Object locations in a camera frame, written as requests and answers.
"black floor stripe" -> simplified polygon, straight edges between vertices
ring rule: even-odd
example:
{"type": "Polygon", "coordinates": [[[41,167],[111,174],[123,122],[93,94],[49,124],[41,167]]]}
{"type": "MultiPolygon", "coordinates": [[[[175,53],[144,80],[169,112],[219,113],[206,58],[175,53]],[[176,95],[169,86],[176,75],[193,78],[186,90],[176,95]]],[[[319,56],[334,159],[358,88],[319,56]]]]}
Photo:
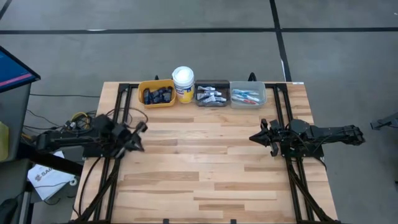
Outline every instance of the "black floor stripe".
{"type": "Polygon", "coordinates": [[[398,32],[398,27],[282,28],[282,32],[398,32]]]}
{"type": "Polygon", "coordinates": [[[95,30],[0,30],[0,34],[201,34],[201,33],[261,33],[274,28],[171,28],[171,29],[95,29],[95,30]]]}
{"type": "Polygon", "coordinates": [[[284,38],[282,36],[282,32],[281,32],[281,28],[280,28],[278,11],[276,9],[275,0],[269,0],[269,4],[271,5],[272,18],[274,19],[276,39],[278,41],[279,55],[280,55],[280,59],[282,61],[282,68],[284,71],[285,81],[291,82],[292,76],[290,74],[289,63],[287,61],[287,54],[286,54],[286,49],[285,49],[285,44],[284,44],[284,38]]]}
{"type": "Polygon", "coordinates": [[[12,0],[7,0],[6,3],[4,3],[4,5],[3,5],[3,7],[2,7],[2,9],[0,11],[0,20],[4,16],[4,13],[6,13],[6,11],[7,11],[8,7],[10,6],[11,2],[12,2],[12,0]]]}

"white container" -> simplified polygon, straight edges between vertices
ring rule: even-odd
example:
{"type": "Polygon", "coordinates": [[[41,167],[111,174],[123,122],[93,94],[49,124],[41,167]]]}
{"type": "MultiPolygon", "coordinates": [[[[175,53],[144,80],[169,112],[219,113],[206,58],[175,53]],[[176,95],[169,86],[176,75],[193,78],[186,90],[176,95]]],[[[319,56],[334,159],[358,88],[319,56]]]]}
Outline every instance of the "white container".
{"type": "Polygon", "coordinates": [[[234,109],[258,109],[262,108],[267,103],[266,86],[263,82],[231,82],[229,83],[229,90],[231,97],[234,89],[239,90],[253,90],[259,93],[256,98],[259,98],[258,105],[251,105],[231,99],[231,107],[234,109]]]}
{"type": "Polygon", "coordinates": [[[172,76],[178,100],[181,103],[190,103],[195,91],[192,69],[186,66],[178,67],[174,70],[172,76]]]}

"computer screen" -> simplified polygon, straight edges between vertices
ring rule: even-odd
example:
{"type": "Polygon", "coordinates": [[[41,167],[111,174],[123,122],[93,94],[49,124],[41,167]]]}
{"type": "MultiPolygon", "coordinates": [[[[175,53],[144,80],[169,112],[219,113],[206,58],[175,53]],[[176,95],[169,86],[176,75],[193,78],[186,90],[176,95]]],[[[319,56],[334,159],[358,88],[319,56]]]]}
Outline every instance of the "computer screen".
{"type": "Polygon", "coordinates": [[[0,92],[25,85],[36,80],[40,76],[28,66],[0,47],[0,92]]]}

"clear plastic bin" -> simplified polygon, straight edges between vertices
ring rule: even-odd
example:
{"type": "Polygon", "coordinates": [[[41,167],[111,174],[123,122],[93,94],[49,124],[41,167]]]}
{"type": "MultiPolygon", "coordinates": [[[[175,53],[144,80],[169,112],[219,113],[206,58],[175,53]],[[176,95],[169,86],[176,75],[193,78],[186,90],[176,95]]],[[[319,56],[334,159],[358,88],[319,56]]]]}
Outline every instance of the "clear plastic bin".
{"type": "Polygon", "coordinates": [[[229,90],[231,94],[231,107],[234,109],[258,109],[262,108],[262,106],[267,103],[266,86],[263,82],[231,82],[229,84],[229,90]],[[254,96],[259,99],[257,102],[258,105],[252,105],[232,99],[234,89],[254,90],[258,92],[259,95],[254,96]]]}

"wooden table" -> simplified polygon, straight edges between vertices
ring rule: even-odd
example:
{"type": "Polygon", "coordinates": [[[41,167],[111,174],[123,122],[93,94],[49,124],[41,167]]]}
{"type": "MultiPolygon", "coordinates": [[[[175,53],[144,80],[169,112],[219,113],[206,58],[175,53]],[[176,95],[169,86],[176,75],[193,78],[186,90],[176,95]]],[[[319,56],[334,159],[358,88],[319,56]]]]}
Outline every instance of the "wooden table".
{"type": "MultiPolygon", "coordinates": [[[[104,83],[98,114],[114,108],[118,85],[104,83]]],[[[313,123],[304,85],[287,86],[294,118],[313,123]]],[[[149,117],[149,128],[141,135],[146,151],[129,152],[122,159],[112,223],[162,223],[164,218],[171,223],[229,223],[231,219],[295,223],[285,159],[271,157],[269,148],[249,140],[260,131],[261,118],[277,119],[272,90],[267,89],[267,103],[259,110],[203,108],[194,103],[145,110],[137,95],[134,89],[131,106],[149,117]]],[[[282,93],[280,100],[287,123],[282,93]]],[[[130,114],[135,121],[142,119],[136,111],[130,114]]],[[[85,162],[78,195],[94,161],[85,162]]],[[[337,219],[325,168],[314,159],[304,159],[304,166],[311,194],[326,214],[337,219]]],[[[97,194],[102,167],[103,159],[88,179],[83,208],[97,194]]],[[[105,195],[102,218],[107,202],[105,195]]]]}

